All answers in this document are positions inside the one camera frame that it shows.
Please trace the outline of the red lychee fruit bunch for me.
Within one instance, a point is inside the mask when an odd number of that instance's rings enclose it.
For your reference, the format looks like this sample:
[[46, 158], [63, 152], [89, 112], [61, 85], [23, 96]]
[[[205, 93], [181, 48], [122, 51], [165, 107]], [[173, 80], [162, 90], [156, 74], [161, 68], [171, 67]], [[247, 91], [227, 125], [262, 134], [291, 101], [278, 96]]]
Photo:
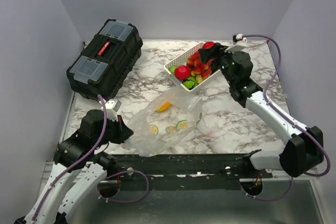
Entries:
[[186, 61], [186, 66], [191, 70], [191, 76], [195, 78], [197, 84], [202, 83], [212, 74], [211, 64], [213, 60], [202, 63], [200, 53], [193, 53]]

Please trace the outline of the clear plastic bag of fruits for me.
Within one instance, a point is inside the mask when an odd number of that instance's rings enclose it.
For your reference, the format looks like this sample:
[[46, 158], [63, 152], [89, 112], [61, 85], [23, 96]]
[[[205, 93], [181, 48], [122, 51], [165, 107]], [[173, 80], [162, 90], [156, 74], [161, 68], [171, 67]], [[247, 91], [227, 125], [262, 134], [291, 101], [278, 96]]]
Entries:
[[[165, 102], [171, 106], [156, 112]], [[134, 134], [122, 147], [134, 149], [137, 154], [150, 157], [177, 145], [193, 132], [202, 119], [203, 99], [172, 87], [151, 101], [127, 123]]]

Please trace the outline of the red fake pomegranate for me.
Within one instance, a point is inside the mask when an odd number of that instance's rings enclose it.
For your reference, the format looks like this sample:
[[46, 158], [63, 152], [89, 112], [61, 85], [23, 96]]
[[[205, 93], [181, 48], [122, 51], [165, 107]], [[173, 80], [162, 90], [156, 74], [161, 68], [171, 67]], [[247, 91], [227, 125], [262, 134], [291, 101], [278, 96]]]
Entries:
[[202, 48], [203, 49], [210, 49], [215, 45], [213, 41], [207, 41], [203, 44]]

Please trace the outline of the green fake watermelon ball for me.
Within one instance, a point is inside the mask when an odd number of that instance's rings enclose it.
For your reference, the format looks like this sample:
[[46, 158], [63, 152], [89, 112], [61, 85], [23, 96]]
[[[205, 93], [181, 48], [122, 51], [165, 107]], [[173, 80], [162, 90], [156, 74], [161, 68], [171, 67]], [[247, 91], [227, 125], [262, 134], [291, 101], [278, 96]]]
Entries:
[[188, 90], [192, 90], [192, 89], [194, 89], [194, 88], [198, 85], [198, 83], [197, 83], [195, 77], [190, 76], [190, 77], [186, 78], [186, 79], [183, 81], [183, 85], [184, 85]]

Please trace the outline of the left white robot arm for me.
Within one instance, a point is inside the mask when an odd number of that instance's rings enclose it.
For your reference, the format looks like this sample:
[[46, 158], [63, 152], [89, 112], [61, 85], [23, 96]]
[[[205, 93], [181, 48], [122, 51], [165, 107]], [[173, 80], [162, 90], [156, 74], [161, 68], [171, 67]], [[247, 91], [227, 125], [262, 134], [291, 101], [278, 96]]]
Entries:
[[113, 109], [87, 112], [79, 128], [58, 144], [47, 184], [31, 211], [16, 223], [67, 223], [76, 204], [103, 179], [120, 170], [114, 157], [95, 153], [103, 145], [121, 144], [133, 135]]

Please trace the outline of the red fake peach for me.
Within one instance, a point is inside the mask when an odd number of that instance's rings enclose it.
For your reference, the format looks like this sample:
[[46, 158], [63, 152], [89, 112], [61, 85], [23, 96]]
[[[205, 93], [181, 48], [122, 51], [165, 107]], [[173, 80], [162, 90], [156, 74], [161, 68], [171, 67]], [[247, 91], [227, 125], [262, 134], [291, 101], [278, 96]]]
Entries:
[[185, 80], [191, 75], [190, 69], [185, 65], [180, 65], [175, 69], [175, 77], [179, 80]]

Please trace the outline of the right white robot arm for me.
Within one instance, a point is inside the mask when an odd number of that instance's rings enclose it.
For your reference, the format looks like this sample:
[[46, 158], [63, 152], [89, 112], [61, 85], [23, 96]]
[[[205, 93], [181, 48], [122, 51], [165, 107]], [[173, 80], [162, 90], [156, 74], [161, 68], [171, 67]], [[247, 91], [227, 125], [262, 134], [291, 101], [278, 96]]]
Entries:
[[255, 177], [262, 169], [282, 170], [291, 177], [298, 177], [323, 162], [322, 131], [316, 126], [307, 127], [298, 122], [272, 103], [262, 87], [250, 77], [253, 63], [248, 53], [233, 52], [231, 47], [214, 42], [198, 52], [203, 64], [212, 61], [221, 71], [232, 98], [263, 120], [283, 142], [281, 151], [257, 150], [250, 153], [249, 160], [241, 165], [246, 177]]

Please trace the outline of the yellow orange fake mango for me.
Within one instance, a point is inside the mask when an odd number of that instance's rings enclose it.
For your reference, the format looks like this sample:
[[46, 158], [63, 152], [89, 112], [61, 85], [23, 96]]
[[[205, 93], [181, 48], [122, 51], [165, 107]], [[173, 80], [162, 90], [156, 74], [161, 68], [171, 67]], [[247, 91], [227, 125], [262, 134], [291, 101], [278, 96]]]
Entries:
[[156, 109], [156, 112], [164, 112], [171, 106], [171, 103], [165, 102], [160, 108]]

